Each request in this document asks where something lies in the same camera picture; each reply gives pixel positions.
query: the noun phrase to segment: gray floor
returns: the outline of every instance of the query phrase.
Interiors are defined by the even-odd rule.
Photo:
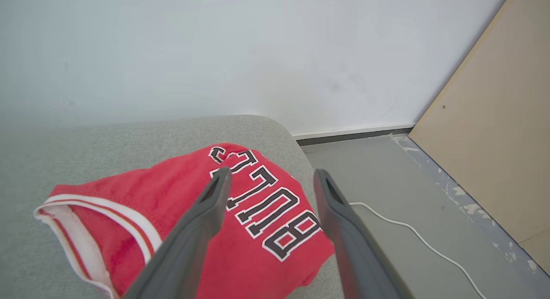
[[[302,149],[348,201],[409,223],[460,263],[487,299],[550,298],[550,278],[444,170],[405,135],[314,144]],[[465,275],[406,227],[355,211],[417,298],[479,298]]]

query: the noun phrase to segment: beige door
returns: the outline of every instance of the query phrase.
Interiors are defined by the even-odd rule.
[[[507,0],[410,138],[550,273],[550,0]]]

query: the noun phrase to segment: gray fabric surface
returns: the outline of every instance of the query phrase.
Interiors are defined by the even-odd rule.
[[[81,184],[220,142],[259,150],[304,187],[316,210],[313,169],[279,123],[261,116],[63,129],[0,138],[0,297],[104,298],[71,269],[49,227],[33,218],[57,184]],[[293,298],[342,298],[334,256]]]

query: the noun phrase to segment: white baseboard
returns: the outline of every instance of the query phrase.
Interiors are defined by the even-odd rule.
[[[414,127],[414,125],[416,125],[416,122],[364,125],[364,126],[342,128],[342,129],[328,129],[325,131],[294,133],[292,134],[292,137],[294,138],[294,140],[301,140],[301,139],[311,139],[311,138],[320,138],[320,137],[340,136],[343,134],[389,131],[392,129],[411,128],[411,127]]]

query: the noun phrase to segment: clothing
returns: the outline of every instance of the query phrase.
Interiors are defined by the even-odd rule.
[[[198,298],[281,298],[333,253],[299,183],[258,151],[218,144],[78,186],[58,185],[35,217],[81,278],[121,297],[221,167],[233,173]]]

